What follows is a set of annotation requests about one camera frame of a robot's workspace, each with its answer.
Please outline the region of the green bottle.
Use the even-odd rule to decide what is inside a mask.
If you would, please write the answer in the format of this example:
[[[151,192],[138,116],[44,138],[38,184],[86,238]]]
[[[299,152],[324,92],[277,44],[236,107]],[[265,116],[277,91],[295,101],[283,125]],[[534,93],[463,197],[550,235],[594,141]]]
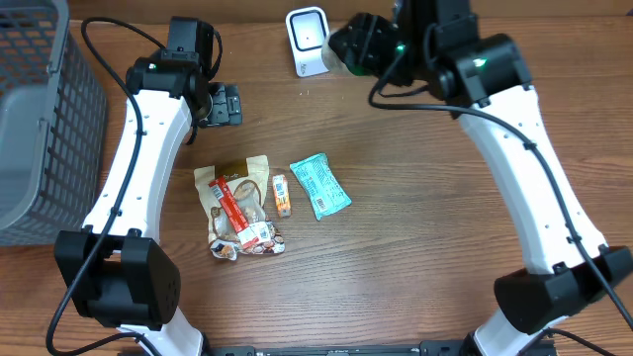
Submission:
[[[321,48],[321,59],[325,67],[336,75],[370,75],[358,64],[357,54],[348,42],[348,33],[341,28],[329,32]]]

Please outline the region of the orange snack packet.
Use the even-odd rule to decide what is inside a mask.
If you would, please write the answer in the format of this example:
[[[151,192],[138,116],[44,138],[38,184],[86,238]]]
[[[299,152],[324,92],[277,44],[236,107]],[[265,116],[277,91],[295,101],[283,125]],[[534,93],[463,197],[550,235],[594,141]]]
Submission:
[[[272,178],[276,208],[280,218],[289,218],[292,215],[288,181],[283,174]]]

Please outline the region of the teal tissue pack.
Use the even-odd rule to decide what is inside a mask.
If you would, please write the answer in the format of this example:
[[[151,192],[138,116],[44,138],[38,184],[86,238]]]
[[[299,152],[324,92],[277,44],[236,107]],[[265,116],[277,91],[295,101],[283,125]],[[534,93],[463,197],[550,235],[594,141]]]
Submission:
[[[290,169],[307,193],[318,221],[352,204],[334,177],[325,153],[291,163]]]

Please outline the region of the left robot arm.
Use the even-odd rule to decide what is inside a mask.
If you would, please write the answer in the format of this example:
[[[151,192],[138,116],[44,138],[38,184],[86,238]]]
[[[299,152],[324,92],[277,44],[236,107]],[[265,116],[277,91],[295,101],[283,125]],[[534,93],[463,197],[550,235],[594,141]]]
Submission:
[[[53,339],[68,305],[117,331],[77,354],[125,338],[148,355],[211,354],[208,337],[179,308],[181,276],[159,245],[159,220],[180,145],[199,128],[238,122],[217,102],[222,53],[212,25],[174,17],[165,44],[124,77],[109,72],[127,97],[125,124],[94,207],[79,230],[61,231],[54,244],[67,290],[45,337],[50,354],[59,352]]]

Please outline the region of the brown nut snack pouch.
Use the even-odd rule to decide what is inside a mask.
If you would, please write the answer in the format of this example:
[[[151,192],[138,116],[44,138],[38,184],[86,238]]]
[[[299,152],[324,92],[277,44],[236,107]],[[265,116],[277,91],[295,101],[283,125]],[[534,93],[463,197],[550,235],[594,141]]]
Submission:
[[[269,177],[268,157],[258,155],[194,170],[195,186],[209,220],[209,249],[214,257],[234,261],[240,254],[280,254],[284,239],[264,211]],[[224,177],[250,227],[259,241],[244,249],[220,202],[209,184]]]

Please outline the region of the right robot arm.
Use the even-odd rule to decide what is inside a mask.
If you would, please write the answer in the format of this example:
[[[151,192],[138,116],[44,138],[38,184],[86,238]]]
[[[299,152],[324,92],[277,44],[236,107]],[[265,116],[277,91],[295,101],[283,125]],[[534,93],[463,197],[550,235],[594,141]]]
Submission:
[[[514,222],[521,269],[494,284],[497,311],[461,341],[425,341],[425,355],[551,355],[560,323],[632,272],[579,203],[546,133],[524,58],[505,34],[482,37],[468,2],[399,1],[392,19],[359,13],[332,32],[325,60],[373,75],[368,101],[410,111],[428,93],[487,162]]]

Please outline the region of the red snack bar wrapper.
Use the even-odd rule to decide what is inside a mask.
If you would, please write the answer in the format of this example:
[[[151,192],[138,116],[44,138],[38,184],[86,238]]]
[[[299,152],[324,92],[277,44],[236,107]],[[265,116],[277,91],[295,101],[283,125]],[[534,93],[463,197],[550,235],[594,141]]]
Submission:
[[[243,215],[224,177],[213,180],[209,187],[220,202],[226,216],[235,230],[237,238],[244,249],[251,247],[259,241],[259,235],[250,227]]]

